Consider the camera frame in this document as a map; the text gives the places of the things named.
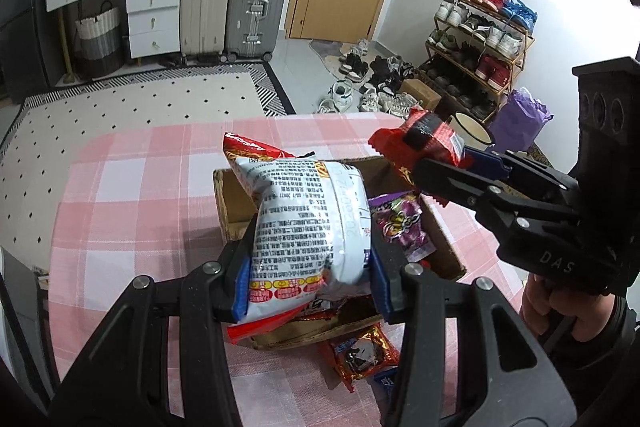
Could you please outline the person's right hand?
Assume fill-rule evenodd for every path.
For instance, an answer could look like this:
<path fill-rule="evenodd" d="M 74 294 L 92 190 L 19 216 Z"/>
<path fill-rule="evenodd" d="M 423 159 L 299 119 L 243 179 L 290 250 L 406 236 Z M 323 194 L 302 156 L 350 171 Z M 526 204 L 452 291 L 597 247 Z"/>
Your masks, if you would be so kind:
<path fill-rule="evenodd" d="M 550 313 L 574 320 L 572 336 L 580 343 L 596 338 L 612 317 L 616 297 L 591 296 L 567 289 L 550 289 L 540 275 L 528 274 L 520 315 L 537 336 L 550 326 Z"/>

